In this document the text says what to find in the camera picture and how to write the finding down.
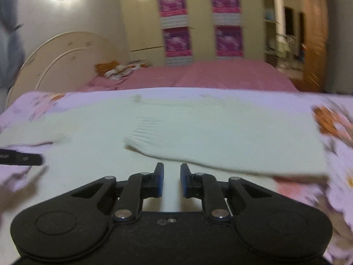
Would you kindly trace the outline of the orange patterned pillow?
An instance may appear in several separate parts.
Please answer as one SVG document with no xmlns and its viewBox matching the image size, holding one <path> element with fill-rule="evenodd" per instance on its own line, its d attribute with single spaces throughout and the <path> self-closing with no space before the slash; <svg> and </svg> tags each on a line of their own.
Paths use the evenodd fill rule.
<svg viewBox="0 0 353 265">
<path fill-rule="evenodd" d="M 151 62 L 148 60 L 138 59 L 128 62 L 127 64 L 122 64 L 118 61 L 98 63 L 94 66 L 94 69 L 98 77 L 118 80 L 138 69 L 149 68 L 151 65 Z"/>
</svg>

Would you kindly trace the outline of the pink poster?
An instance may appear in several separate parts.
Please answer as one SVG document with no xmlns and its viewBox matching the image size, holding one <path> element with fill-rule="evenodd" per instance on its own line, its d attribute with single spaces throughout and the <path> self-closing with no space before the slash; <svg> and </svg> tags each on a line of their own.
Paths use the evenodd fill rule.
<svg viewBox="0 0 353 265">
<path fill-rule="evenodd" d="M 218 60 L 244 57 L 241 26 L 215 27 L 216 57 Z"/>
<path fill-rule="evenodd" d="M 211 0 L 215 26 L 240 26 L 242 7 L 240 0 Z"/>
<path fill-rule="evenodd" d="M 188 26 L 186 0 L 157 0 L 162 29 Z"/>
<path fill-rule="evenodd" d="M 188 27 L 163 30 L 165 63 L 167 66 L 184 66 L 193 63 L 191 39 Z"/>
</svg>

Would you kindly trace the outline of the cream wardrobe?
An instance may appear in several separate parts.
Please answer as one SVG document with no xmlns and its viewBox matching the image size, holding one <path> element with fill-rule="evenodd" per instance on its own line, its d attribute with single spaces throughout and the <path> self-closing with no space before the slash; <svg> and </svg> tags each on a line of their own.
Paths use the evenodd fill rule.
<svg viewBox="0 0 353 265">
<path fill-rule="evenodd" d="M 263 0 L 240 0 L 244 59 L 263 61 L 265 30 Z M 193 62 L 220 61 L 216 57 L 211 0 L 186 0 Z M 132 59 L 164 66 L 165 45 L 157 0 L 120 0 Z"/>
</svg>

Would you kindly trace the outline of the upper left pink poster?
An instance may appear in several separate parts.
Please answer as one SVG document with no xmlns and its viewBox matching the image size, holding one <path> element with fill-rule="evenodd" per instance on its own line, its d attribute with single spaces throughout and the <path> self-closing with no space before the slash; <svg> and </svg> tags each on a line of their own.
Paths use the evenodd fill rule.
<svg viewBox="0 0 353 265">
<path fill-rule="evenodd" d="M 188 26 L 186 0 L 157 0 L 162 29 Z"/>
</svg>

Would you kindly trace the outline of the open corner shelf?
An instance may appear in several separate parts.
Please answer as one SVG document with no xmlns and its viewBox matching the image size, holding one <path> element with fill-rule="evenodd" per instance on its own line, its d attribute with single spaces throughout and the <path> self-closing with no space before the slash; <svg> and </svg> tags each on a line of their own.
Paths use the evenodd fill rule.
<svg viewBox="0 0 353 265">
<path fill-rule="evenodd" d="M 263 0 L 263 21 L 265 30 L 265 61 L 277 66 L 276 15 L 275 0 Z"/>
</svg>

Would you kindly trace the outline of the brown wooden door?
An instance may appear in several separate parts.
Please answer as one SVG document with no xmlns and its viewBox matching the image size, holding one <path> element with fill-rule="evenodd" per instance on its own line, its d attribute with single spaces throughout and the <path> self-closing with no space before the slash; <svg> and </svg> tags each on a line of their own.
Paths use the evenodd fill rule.
<svg viewBox="0 0 353 265">
<path fill-rule="evenodd" d="M 327 65 L 327 40 L 329 20 L 327 0 L 302 0 L 304 12 L 304 54 L 303 82 L 309 92 L 324 89 Z"/>
</svg>

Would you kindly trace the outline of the lower left pink poster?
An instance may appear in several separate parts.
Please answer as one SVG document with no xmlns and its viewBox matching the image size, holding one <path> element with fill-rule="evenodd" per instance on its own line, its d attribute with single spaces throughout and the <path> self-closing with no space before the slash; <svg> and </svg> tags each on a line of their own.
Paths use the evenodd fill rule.
<svg viewBox="0 0 353 265">
<path fill-rule="evenodd" d="M 193 63 L 191 39 L 188 27 L 163 30 L 165 63 L 167 66 L 184 66 Z"/>
</svg>

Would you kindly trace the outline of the cream curved headboard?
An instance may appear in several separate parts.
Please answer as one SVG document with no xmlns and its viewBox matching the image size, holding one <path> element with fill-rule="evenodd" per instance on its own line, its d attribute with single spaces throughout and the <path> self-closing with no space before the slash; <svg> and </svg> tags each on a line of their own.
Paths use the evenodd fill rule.
<svg viewBox="0 0 353 265">
<path fill-rule="evenodd" d="M 27 92 L 75 92 L 96 77 L 98 63 L 126 63 L 129 55 L 93 32 L 67 32 L 49 39 L 26 59 L 9 91 L 6 107 Z"/>
</svg>

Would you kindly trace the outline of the lilac floral bed sheet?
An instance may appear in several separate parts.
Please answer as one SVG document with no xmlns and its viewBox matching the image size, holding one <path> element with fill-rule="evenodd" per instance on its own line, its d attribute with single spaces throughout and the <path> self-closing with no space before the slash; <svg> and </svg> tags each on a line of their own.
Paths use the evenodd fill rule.
<svg viewBox="0 0 353 265">
<path fill-rule="evenodd" d="M 97 117 L 100 107 L 110 100 L 132 99 L 229 99 L 239 98 L 267 108 L 294 114 L 310 112 L 315 107 L 336 110 L 344 120 L 352 117 L 352 99 L 348 96 L 305 93 L 264 92 L 253 90 L 220 90 L 199 88 L 150 88 L 106 92 L 67 93 L 62 97 L 47 93 L 24 94 L 1 115 L 1 130 L 35 121 L 45 115 L 90 108 Z M 327 258 L 338 264 L 352 263 L 352 148 L 342 141 L 323 135 L 330 180 L 325 185 L 306 185 L 277 181 L 272 178 L 248 176 L 248 180 L 277 190 L 304 203 L 324 208 L 333 219 L 334 239 Z M 10 224 L 22 209 L 69 191 L 80 185 L 113 175 L 126 178 L 143 168 L 152 168 L 156 161 L 120 145 L 112 153 L 116 164 L 101 162 L 97 168 L 92 161 L 84 161 L 78 169 L 57 172 L 49 168 L 1 167 L 1 263 L 11 264 L 19 254 L 10 236 Z"/>
</svg>

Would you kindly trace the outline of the lower right pink poster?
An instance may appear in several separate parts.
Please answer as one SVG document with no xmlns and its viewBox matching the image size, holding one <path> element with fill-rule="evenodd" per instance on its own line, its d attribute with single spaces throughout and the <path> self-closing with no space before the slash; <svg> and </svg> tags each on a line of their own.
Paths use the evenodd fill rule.
<svg viewBox="0 0 353 265">
<path fill-rule="evenodd" d="M 241 26 L 215 27 L 216 57 L 218 60 L 244 57 Z"/>
</svg>

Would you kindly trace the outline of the grey hanging garment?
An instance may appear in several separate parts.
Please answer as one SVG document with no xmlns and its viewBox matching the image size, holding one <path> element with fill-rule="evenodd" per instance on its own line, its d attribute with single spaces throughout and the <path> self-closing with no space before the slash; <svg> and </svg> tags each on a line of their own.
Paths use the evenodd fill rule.
<svg viewBox="0 0 353 265">
<path fill-rule="evenodd" d="M 24 63 L 24 48 L 20 39 L 18 1 L 1 0 L 1 88 L 10 89 Z"/>
</svg>

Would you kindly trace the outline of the upper right pink poster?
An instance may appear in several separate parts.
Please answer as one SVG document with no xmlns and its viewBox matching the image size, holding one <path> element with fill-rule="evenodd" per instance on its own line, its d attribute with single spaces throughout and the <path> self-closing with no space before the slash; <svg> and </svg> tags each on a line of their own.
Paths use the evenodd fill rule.
<svg viewBox="0 0 353 265">
<path fill-rule="evenodd" d="M 215 26 L 240 26 L 242 7 L 240 0 L 211 0 Z"/>
</svg>

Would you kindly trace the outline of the cream knitted sweater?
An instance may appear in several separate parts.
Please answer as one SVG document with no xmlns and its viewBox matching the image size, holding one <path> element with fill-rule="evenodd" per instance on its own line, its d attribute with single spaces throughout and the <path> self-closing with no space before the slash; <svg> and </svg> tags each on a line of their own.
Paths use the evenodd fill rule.
<svg viewBox="0 0 353 265">
<path fill-rule="evenodd" d="M 272 178 L 325 181 L 324 146 L 310 112 L 273 110 L 236 98 L 110 99 L 9 126 L 1 145 L 48 144 L 47 172 L 32 205 L 104 175 L 126 177 L 165 163 L 168 193 L 178 165 L 207 173 L 249 175 L 265 186 Z"/>
</svg>

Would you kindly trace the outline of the pink bed cover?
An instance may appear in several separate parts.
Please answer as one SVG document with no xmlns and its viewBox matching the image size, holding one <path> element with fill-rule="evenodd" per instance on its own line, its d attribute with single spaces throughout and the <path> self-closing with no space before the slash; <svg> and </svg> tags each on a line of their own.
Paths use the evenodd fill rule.
<svg viewBox="0 0 353 265">
<path fill-rule="evenodd" d="M 119 79 L 96 77 L 79 92 L 146 89 L 155 87 L 196 87 L 297 92 L 283 73 L 262 61 L 233 59 L 195 62 L 186 66 L 140 68 Z"/>
</svg>

